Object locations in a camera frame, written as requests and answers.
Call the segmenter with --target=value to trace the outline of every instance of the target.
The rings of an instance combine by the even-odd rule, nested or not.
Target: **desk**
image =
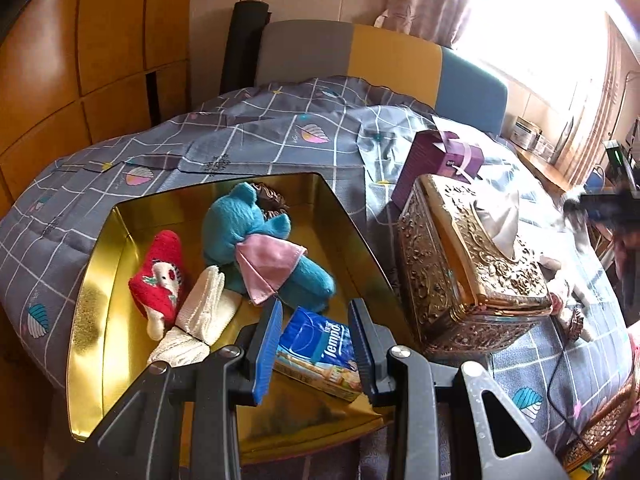
[[[540,181],[544,190],[551,195],[551,198],[553,198],[555,202],[557,202],[564,193],[574,187],[562,176],[562,173],[556,170],[551,164],[515,144],[513,146],[516,149],[520,161],[533,176]]]

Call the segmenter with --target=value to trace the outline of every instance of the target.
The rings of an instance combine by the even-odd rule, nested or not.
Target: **red sock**
[[[160,231],[154,238],[140,271],[129,280],[129,290],[138,309],[148,319],[147,333],[160,340],[174,325],[184,299],[182,247],[173,231]]]

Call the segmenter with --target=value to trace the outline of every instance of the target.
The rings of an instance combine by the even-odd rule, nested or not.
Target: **plaid bedspread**
[[[242,89],[57,160],[0,222],[0,301],[34,361],[63,388],[78,289],[115,204],[235,175],[293,171],[325,177],[395,283],[399,211],[389,197],[415,132],[433,121],[441,120],[411,97],[336,76]],[[482,147],[485,183],[518,189],[520,233],[534,248],[572,259],[593,294],[586,317],[596,341],[579,340],[562,352],[549,319],[488,358],[495,379],[555,450],[571,435],[546,400],[556,361],[561,357],[551,395],[581,428],[631,369],[620,308],[593,251],[577,253],[551,199],[516,156],[472,128],[462,136]]]

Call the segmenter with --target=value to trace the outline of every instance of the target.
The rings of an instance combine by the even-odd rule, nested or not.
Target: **metal tray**
[[[193,283],[204,268],[200,229],[209,205],[238,182],[263,182],[290,206],[290,240],[330,272],[337,294],[325,315],[347,322],[347,304],[362,297],[374,322],[387,325],[398,342],[413,339],[388,281],[327,183],[317,173],[242,178],[184,187],[122,202],[110,212],[94,247],[78,296],[66,372],[69,425],[85,440],[114,402],[145,368],[156,344],[148,338],[127,282],[138,270],[154,235],[175,231]],[[286,320],[290,310],[287,309]],[[243,302],[212,346],[235,341],[257,321],[258,309]],[[382,427],[391,412],[373,411],[366,396],[348,403],[274,373],[258,408],[238,410],[243,463],[275,460],[335,446]],[[185,416],[181,460],[188,459],[191,419]]]

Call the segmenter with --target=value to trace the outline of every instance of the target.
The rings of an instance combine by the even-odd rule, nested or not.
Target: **bed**
[[[500,142],[505,106],[500,80],[436,44],[349,23],[272,23],[254,87],[60,158],[30,183],[0,222],[2,305],[31,357],[64,389],[78,290],[115,204],[233,176],[295,171],[324,176],[395,284],[394,182],[416,131],[456,128],[482,147],[482,179],[501,191],[518,189],[520,233],[541,250],[562,248],[594,298],[586,315],[595,341],[562,351],[547,320],[486,362],[559,450],[572,432],[546,401],[556,363],[550,394],[581,430],[629,377],[632,352],[595,254],[577,252],[552,200]]]

